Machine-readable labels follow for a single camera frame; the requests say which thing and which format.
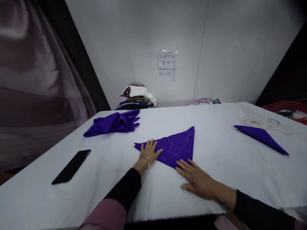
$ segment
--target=white tablecloth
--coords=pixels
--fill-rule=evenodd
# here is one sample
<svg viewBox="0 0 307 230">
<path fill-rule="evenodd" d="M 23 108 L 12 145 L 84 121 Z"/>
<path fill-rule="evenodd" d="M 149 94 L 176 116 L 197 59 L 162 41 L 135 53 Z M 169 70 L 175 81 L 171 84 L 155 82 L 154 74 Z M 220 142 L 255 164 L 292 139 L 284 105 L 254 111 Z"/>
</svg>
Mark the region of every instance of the white tablecloth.
<svg viewBox="0 0 307 230">
<path fill-rule="evenodd" d="M 248 103 L 141 110 L 131 133 L 83 137 L 93 119 L 0 186 L 0 229 L 78 226 L 139 157 L 134 142 L 145 142 L 195 126 L 193 160 L 214 179 L 275 208 L 307 206 L 307 126 Z M 284 156 L 236 130 L 233 125 L 264 128 Z M 91 149 L 72 180 L 51 182 L 80 150 Z M 186 183 L 173 168 L 155 162 L 142 178 L 127 221 L 173 218 L 224 209 L 183 191 Z"/>
</svg>

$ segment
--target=smartphone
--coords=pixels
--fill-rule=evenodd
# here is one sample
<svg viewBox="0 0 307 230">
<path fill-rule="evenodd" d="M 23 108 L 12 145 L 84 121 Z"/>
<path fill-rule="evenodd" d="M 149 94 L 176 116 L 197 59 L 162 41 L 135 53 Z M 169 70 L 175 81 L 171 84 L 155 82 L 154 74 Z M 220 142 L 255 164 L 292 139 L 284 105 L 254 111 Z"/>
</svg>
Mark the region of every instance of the smartphone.
<svg viewBox="0 0 307 230">
<path fill-rule="evenodd" d="M 90 149 L 77 152 L 51 184 L 60 184 L 70 181 L 90 152 Z"/>
</svg>

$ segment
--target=bracelet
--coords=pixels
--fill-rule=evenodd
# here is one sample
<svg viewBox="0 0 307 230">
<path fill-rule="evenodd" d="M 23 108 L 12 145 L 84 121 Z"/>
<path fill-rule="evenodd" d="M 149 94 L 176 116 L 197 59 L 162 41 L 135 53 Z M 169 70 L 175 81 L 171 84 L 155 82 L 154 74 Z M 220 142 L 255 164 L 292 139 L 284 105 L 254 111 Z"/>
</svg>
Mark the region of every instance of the bracelet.
<svg viewBox="0 0 307 230">
<path fill-rule="evenodd" d="M 149 168 L 149 166 L 150 166 L 150 161 L 149 161 L 149 158 L 148 157 L 146 157 L 146 156 L 140 156 L 140 158 L 141 157 L 144 157 L 144 158 L 146 158 L 147 159 L 147 161 L 148 161 L 148 166 L 147 166 L 147 168 L 146 169 L 148 169 Z"/>
</svg>

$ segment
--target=napkin fold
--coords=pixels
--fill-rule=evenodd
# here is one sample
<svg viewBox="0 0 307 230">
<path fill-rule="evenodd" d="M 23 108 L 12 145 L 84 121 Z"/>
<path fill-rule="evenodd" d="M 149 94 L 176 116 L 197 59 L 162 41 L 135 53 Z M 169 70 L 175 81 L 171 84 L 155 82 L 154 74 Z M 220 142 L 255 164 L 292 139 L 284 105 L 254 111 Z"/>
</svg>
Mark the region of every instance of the napkin fold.
<svg viewBox="0 0 307 230">
<path fill-rule="evenodd" d="M 94 119 L 94 124 L 86 131 L 83 136 L 91 137 L 108 133 L 127 133 L 133 132 L 140 123 L 134 123 L 139 117 L 140 110 L 132 110 L 124 113 L 113 113 L 104 118 Z"/>
<path fill-rule="evenodd" d="M 164 137 L 157 140 L 155 151 L 163 149 L 163 152 L 158 156 L 157 160 L 172 167 L 178 167 L 176 161 L 180 159 L 188 162 L 188 159 L 193 158 L 194 145 L 194 126 L 182 133 L 174 134 L 169 137 Z M 142 143 L 134 143 L 135 148 L 141 151 Z"/>
<path fill-rule="evenodd" d="M 257 141 L 260 141 L 261 143 L 275 149 L 276 151 L 287 156 L 289 155 L 279 144 L 277 144 L 277 142 L 268 134 L 266 130 L 249 126 L 234 127 Z"/>
</svg>

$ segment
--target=purple curtain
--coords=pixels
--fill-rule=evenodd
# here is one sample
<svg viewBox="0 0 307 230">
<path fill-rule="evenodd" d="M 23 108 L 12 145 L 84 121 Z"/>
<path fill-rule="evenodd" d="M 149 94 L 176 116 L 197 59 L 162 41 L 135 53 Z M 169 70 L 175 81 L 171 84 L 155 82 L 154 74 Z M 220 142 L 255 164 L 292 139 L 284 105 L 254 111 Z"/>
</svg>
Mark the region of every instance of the purple curtain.
<svg viewBox="0 0 307 230">
<path fill-rule="evenodd" d="M 26 166 L 96 114 L 35 1 L 0 1 L 0 171 Z"/>
</svg>

